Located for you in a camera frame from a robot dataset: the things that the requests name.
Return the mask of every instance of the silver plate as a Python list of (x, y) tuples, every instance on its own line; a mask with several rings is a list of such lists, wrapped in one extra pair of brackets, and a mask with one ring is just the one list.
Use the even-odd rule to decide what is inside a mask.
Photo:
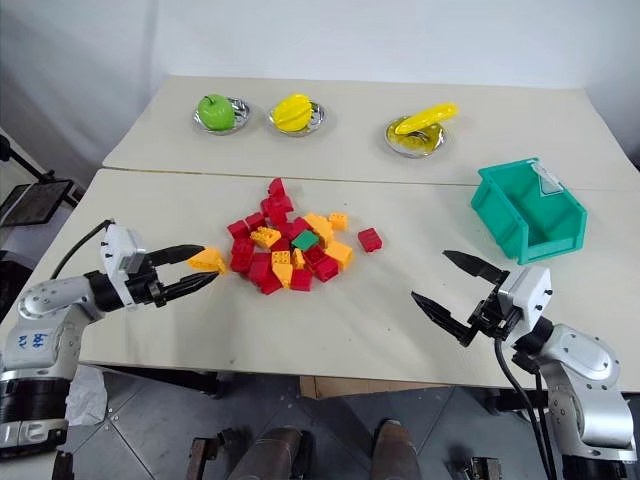
[(273, 125), (273, 128), (275, 128), (280, 133), (284, 133), (285, 135), (289, 135), (290, 137), (304, 137), (305, 135), (309, 135), (310, 133), (315, 132), (318, 128), (320, 128), (320, 125), (322, 125), (322, 122), (324, 122), (325, 119), (324, 108), (322, 108), (322, 105), (312, 101), (311, 120), (309, 120), (309, 124), (302, 130), (298, 130), (296, 132), (285, 132), (284, 130), (280, 130), (278, 127), (276, 127), (276, 124), (273, 121), (273, 111), (275, 109), (276, 107), (273, 107), (271, 110), (269, 110), (269, 121), (271, 122), (271, 125)]
[(229, 100), (229, 103), (231, 103), (231, 107), (233, 108), (233, 127), (227, 130), (211, 130), (200, 120), (197, 108), (193, 111), (193, 119), (196, 124), (198, 124), (198, 126), (205, 132), (213, 133), (214, 135), (230, 135), (244, 127), (249, 120), (249, 115), (251, 115), (251, 108), (249, 108), (249, 104), (241, 98), (227, 97), (227, 100)]
[[(384, 139), (394, 151), (400, 155), (409, 158), (421, 158), (431, 155), (447, 142), (447, 135), (439, 123), (434, 123), (426, 128), (408, 133), (406, 135), (398, 135), (393, 132), (401, 122), (409, 118), (408, 116), (399, 117), (391, 121), (384, 132)], [(399, 143), (398, 140), (409, 138), (413, 140), (414, 145)]]

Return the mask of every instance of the orange toy block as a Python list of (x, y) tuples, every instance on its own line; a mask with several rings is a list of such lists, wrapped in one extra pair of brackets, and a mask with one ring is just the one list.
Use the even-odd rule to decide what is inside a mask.
[(306, 262), (304, 261), (304, 257), (302, 256), (302, 250), (296, 248), (293, 251), (293, 261), (291, 263), (293, 263), (293, 268), (296, 270), (302, 270), (304, 268), (304, 264)]
[(282, 263), (284, 265), (291, 263), (291, 254), (287, 251), (284, 252), (271, 252), (271, 265), (276, 263)]
[(187, 264), (196, 270), (219, 272), (223, 275), (227, 273), (227, 266), (224, 263), (222, 255), (220, 255), (220, 251), (213, 247), (207, 247), (200, 253), (194, 255), (187, 260)]
[(353, 260), (353, 248), (336, 241), (331, 242), (324, 253), (334, 258), (341, 270), (345, 270)]
[(262, 248), (270, 248), (271, 245), (280, 240), (281, 236), (278, 230), (266, 227), (258, 227), (258, 230), (251, 232), (251, 240)]
[(271, 266), (273, 273), (278, 277), (284, 288), (291, 285), (291, 275), (293, 275), (293, 265), (290, 263), (274, 263)]
[(346, 230), (349, 225), (349, 217), (346, 213), (333, 212), (329, 215), (329, 223), (334, 230)]
[(320, 237), (323, 246), (327, 247), (329, 243), (331, 243), (331, 240), (333, 240), (333, 229), (331, 228), (329, 220), (315, 213), (308, 213), (303, 218), (305, 222), (311, 226), (316, 235)]

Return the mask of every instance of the teal plastic bin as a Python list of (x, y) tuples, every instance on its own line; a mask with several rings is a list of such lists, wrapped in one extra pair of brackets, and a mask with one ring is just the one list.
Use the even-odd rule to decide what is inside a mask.
[(478, 170), (471, 206), (519, 264), (582, 248), (587, 211), (537, 158)]

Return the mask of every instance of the yellow banana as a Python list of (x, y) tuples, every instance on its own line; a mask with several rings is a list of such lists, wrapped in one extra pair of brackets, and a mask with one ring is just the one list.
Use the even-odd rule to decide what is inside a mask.
[(311, 121), (311, 101), (301, 93), (282, 100), (273, 110), (273, 123), (285, 132), (302, 130)]
[(396, 127), (396, 133), (398, 135), (406, 135), (433, 125), (434, 123), (449, 120), (457, 114), (458, 106), (455, 103), (442, 103), (407, 118)]

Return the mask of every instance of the white table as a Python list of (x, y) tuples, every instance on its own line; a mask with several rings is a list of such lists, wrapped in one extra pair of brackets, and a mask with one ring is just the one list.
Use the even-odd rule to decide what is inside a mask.
[[(264, 296), (235, 273), (166, 307), (109, 314), (87, 328), (81, 360), (129, 366), (277, 372), (337, 377), (507, 385), (490, 341), (468, 349), (430, 322), (409, 293), (427, 295), (466, 321), (491, 286), (457, 269), (440, 252), (455, 249), (513, 268), (469, 207), (468, 186), (289, 180), (297, 211), (351, 215), (356, 246), (350, 269), (311, 293)], [(260, 178), (101, 170), (60, 231), (30, 284), (48, 278), (60, 258), (104, 218), (135, 228), (149, 250), (181, 243), (228, 251), (225, 226), (253, 211), (265, 194)], [(606, 339), (622, 363), (620, 386), (640, 390), (637, 322), (640, 218), (624, 215), (640, 192), (576, 191), (589, 211), (583, 250), (544, 262), (554, 298), (545, 315)], [(206, 212), (199, 216), (198, 211)], [(365, 254), (356, 232), (374, 226), (384, 248)], [(102, 267), (95, 238), (62, 276)], [(161, 267), (166, 283), (189, 273)], [(16, 315), (0, 325), (4, 342)], [(527, 375), (520, 375), (531, 385)]]
[[(271, 127), (269, 109), (304, 92), (327, 110), (304, 138)], [(253, 109), (245, 128), (215, 136), (193, 109), (219, 92)], [(427, 159), (398, 156), (384, 142), (393, 118), (456, 102), (449, 142)], [(170, 77), (104, 166), (372, 182), (477, 185), (479, 168), (539, 157), (569, 188), (640, 191), (631, 165), (583, 90), (246, 78)]]

